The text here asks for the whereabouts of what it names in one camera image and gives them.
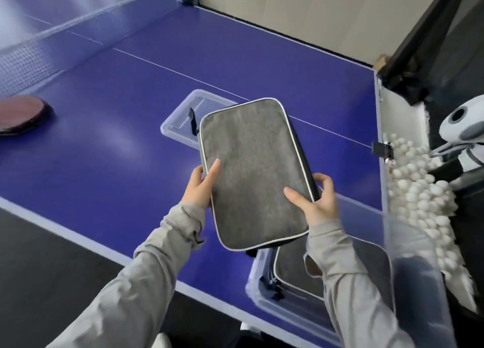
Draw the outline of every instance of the plastic box lid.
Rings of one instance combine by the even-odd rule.
[[[188,117],[190,108],[195,112],[197,124],[200,124],[203,116],[234,104],[237,104],[237,102],[206,90],[196,89],[161,124],[161,133],[180,143],[199,149],[198,138],[192,134],[190,118]]]
[[[380,244],[387,251],[392,264],[396,316],[400,327],[411,336],[415,346],[456,348],[432,239],[416,227],[344,196],[338,196],[338,207],[348,234]],[[383,239],[371,239],[371,235],[375,234],[383,235]],[[268,267],[271,252],[267,249],[257,252],[245,287],[247,295],[265,312],[330,343],[341,345],[327,319],[303,315],[300,306],[291,307],[289,303],[282,304],[270,298],[260,278]]]

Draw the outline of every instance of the black floor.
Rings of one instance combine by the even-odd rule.
[[[0,345],[45,347],[121,269],[0,210]],[[239,327],[239,321],[179,293],[164,323],[174,348],[226,347]]]

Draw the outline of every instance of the table tennis table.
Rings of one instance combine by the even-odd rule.
[[[59,22],[30,8],[40,30]],[[177,8],[37,90],[56,114],[2,140],[0,206],[128,264],[200,164],[196,149],[160,133],[195,89],[238,103],[278,99],[312,171],[382,210],[372,69],[200,7]],[[176,290],[294,346],[332,346],[253,304],[245,293],[253,259],[222,247],[206,218],[206,244],[180,271]],[[374,230],[357,233],[383,242]]]

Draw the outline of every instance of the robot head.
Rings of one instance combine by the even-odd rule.
[[[468,100],[448,115],[440,125],[439,134],[447,142],[484,139],[484,95]]]

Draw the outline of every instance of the hand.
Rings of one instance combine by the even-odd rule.
[[[306,222],[309,226],[326,223],[331,219],[338,219],[338,207],[336,206],[335,187],[331,177],[322,173],[313,174],[313,178],[321,182],[323,192],[321,198],[312,203],[297,191],[284,187],[284,195],[288,200],[299,207],[306,216]]]
[[[195,168],[190,176],[190,181],[188,181],[181,202],[195,203],[202,208],[207,208],[210,203],[211,188],[217,180],[221,168],[221,161],[218,158],[215,160],[209,173],[204,178],[202,178],[202,166]]]

